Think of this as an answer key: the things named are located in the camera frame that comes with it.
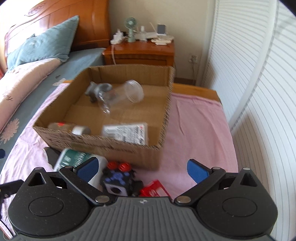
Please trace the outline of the clear plastic jar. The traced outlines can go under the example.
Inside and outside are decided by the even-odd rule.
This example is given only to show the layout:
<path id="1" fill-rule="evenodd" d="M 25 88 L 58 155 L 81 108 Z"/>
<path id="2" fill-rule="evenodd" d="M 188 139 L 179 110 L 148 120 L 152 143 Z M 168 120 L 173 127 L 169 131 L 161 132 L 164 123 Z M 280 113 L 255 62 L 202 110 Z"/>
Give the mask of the clear plastic jar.
<path id="1" fill-rule="evenodd" d="M 122 108 L 127 104 L 139 103 L 144 99 L 144 90 L 135 80 L 112 87 L 111 90 L 99 95 L 101 108 L 104 113 L 110 114 L 115 108 Z"/>

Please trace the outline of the wall power socket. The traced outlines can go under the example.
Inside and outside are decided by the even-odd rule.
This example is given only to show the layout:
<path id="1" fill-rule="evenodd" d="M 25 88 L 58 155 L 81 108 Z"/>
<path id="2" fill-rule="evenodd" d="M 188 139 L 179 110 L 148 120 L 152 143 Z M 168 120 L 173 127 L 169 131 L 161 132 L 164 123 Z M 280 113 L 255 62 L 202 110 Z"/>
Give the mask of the wall power socket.
<path id="1" fill-rule="evenodd" d="M 198 56 L 191 54 L 189 56 L 189 63 L 197 64 L 198 63 Z"/>

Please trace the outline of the blue bed sheet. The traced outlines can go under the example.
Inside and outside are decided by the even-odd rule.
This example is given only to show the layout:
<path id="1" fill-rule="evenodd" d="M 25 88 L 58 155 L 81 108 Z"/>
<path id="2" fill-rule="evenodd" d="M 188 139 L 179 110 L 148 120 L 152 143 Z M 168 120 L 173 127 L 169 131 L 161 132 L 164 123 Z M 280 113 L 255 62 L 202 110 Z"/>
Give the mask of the blue bed sheet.
<path id="1" fill-rule="evenodd" d="M 68 61 L 61 64 L 44 79 L 20 104 L 6 125 L 9 133 L 1 134 L 1 149 L 6 153 L 5 157 L 1 159 L 1 168 L 3 168 L 19 135 L 42 103 L 57 88 L 57 83 L 62 79 L 73 80 L 87 67 L 104 65 L 104 50 L 104 48 L 94 48 L 71 52 Z"/>

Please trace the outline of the green medical cotton swab box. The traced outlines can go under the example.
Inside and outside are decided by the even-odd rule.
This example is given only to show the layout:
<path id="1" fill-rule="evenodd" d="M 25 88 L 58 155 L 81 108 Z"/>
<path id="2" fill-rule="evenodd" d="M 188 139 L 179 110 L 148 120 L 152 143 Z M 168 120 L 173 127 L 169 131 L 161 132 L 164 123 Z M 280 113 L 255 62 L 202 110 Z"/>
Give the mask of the green medical cotton swab box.
<path id="1" fill-rule="evenodd" d="M 81 164 L 83 167 L 79 168 L 77 176 L 91 186 L 97 188 L 99 191 L 103 191 L 100 179 L 104 168 L 108 164 L 107 159 L 103 156 L 78 152 L 67 148 L 61 152 L 59 159 L 54 166 L 54 171 L 57 172 L 65 166 L 73 166 L 76 168 Z"/>

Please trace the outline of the green desk fan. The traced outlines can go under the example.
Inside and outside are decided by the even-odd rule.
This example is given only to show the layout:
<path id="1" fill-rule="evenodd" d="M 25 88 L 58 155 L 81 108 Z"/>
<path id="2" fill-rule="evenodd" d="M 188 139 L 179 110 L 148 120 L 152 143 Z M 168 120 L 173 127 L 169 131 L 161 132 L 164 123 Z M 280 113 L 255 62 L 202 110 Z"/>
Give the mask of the green desk fan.
<path id="1" fill-rule="evenodd" d="M 134 17 L 129 17 L 125 20 L 125 27 L 128 29 L 127 41 L 129 43 L 135 42 L 134 29 L 137 26 L 137 20 Z"/>

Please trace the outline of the white wifi router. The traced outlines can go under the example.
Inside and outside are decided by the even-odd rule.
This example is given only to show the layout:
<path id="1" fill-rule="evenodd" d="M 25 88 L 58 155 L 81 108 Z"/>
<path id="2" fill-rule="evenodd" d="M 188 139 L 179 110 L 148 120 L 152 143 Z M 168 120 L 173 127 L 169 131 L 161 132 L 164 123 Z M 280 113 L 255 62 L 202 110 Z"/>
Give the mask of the white wifi router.
<path id="1" fill-rule="evenodd" d="M 139 40 L 139 32 L 140 32 L 140 29 L 139 31 L 137 31 L 137 33 L 135 34 L 135 39 L 136 40 Z M 148 39 L 154 39 L 157 37 L 157 33 L 156 32 L 146 32 L 146 37 L 147 37 L 147 40 Z"/>

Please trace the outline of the white power strip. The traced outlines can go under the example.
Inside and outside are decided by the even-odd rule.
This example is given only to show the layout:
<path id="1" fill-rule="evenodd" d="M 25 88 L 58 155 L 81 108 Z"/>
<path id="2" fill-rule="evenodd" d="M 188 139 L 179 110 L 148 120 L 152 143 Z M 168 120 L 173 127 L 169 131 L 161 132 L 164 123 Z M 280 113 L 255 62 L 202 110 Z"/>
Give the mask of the white power strip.
<path id="1" fill-rule="evenodd" d="M 114 34 L 113 39 L 110 41 L 112 45 L 121 44 L 125 40 L 124 33 L 121 32 L 119 29 Z"/>

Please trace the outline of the black blue toy robot cube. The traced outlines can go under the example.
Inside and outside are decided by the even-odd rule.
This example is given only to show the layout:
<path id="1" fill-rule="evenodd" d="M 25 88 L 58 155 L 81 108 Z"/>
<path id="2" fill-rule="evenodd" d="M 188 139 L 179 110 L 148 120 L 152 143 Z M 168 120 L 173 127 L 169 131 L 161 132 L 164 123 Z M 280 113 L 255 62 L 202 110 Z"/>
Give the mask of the black blue toy robot cube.
<path id="1" fill-rule="evenodd" d="M 137 197 L 144 184 L 135 180 L 135 170 L 126 162 L 109 162 L 103 170 L 100 184 L 104 191 L 116 196 Z"/>

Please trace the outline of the clear spray bottle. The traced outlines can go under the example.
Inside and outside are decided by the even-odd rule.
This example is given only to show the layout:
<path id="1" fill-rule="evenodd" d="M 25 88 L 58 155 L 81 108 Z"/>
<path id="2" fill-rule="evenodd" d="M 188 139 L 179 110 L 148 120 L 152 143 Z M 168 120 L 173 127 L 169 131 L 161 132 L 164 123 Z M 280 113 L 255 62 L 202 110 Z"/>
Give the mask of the clear spray bottle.
<path id="1" fill-rule="evenodd" d="M 144 26 L 140 26 L 139 40 L 141 42 L 147 42 L 147 37 L 146 37 L 146 32 L 145 32 Z"/>

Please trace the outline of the blue pillow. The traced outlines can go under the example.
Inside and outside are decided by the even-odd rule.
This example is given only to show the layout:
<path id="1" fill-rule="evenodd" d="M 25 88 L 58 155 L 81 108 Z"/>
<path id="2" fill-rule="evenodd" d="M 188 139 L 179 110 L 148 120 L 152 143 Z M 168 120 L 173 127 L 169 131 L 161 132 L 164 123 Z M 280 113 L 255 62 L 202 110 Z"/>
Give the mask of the blue pillow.
<path id="1" fill-rule="evenodd" d="M 7 57 L 7 66 L 16 66 L 39 60 L 57 58 L 66 62 L 79 25 L 78 15 L 49 28 L 38 36 L 32 35 Z"/>

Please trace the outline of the grey rubber animal toy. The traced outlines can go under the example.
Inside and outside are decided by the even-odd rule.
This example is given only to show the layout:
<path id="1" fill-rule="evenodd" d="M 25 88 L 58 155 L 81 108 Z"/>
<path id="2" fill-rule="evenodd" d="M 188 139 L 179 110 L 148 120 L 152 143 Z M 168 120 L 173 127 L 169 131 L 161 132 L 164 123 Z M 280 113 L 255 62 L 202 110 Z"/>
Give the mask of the grey rubber animal toy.
<path id="1" fill-rule="evenodd" d="M 88 88 L 85 91 L 85 95 L 90 98 L 92 103 L 97 102 L 106 93 L 112 90 L 112 85 L 108 83 L 96 84 L 95 82 L 90 82 Z"/>

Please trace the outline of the red toy fire truck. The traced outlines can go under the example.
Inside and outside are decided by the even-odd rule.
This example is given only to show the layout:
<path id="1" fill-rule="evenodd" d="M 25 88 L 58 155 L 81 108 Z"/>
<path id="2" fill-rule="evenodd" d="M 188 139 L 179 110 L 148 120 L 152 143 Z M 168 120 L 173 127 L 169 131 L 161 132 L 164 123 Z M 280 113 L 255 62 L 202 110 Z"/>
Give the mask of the red toy fire truck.
<path id="1" fill-rule="evenodd" d="M 171 197 L 159 180 L 153 180 L 144 186 L 139 193 L 139 197 Z"/>

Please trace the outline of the black device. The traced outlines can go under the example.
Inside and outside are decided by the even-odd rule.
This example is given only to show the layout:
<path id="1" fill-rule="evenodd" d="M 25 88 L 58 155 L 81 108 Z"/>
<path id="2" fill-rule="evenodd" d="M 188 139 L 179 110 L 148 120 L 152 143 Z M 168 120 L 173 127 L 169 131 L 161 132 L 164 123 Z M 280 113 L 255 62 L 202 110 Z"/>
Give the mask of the black device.
<path id="1" fill-rule="evenodd" d="M 45 147 L 44 151 L 46 153 L 46 157 L 47 157 L 47 161 L 48 163 L 54 167 L 56 162 L 59 159 L 59 156 L 61 154 L 61 151 L 57 150 L 57 149 L 53 149 L 51 147 Z"/>

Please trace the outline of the brown cardboard box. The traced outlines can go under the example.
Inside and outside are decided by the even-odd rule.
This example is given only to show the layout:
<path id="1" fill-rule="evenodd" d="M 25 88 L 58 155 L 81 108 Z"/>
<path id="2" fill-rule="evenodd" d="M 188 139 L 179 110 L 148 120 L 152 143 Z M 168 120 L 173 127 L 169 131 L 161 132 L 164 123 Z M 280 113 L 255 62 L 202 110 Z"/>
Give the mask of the brown cardboard box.
<path id="1" fill-rule="evenodd" d="M 175 70 L 171 66 L 140 64 L 89 67 L 81 71 L 71 84 L 41 113 L 34 130 L 50 147 L 65 148 L 104 156 L 109 161 L 128 162 L 135 167 L 155 171 L 159 168 L 169 120 L 171 90 Z M 137 81 L 144 99 L 104 113 L 97 103 L 85 95 L 90 82 L 109 83 L 117 87 L 128 80 Z M 74 123 L 87 126 L 90 135 L 50 130 L 50 123 Z M 104 125 L 147 123 L 147 146 L 119 142 L 101 135 Z"/>

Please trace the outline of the white labelled plastic case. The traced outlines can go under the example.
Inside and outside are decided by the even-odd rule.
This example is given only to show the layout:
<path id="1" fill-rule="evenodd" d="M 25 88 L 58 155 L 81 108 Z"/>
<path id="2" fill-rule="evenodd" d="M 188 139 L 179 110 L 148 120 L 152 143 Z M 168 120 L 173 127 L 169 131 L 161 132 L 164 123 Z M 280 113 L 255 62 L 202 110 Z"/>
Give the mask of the white labelled plastic case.
<path id="1" fill-rule="evenodd" d="M 116 141 L 147 146 L 149 144 L 147 123 L 104 125 L 101 135 Z"/>

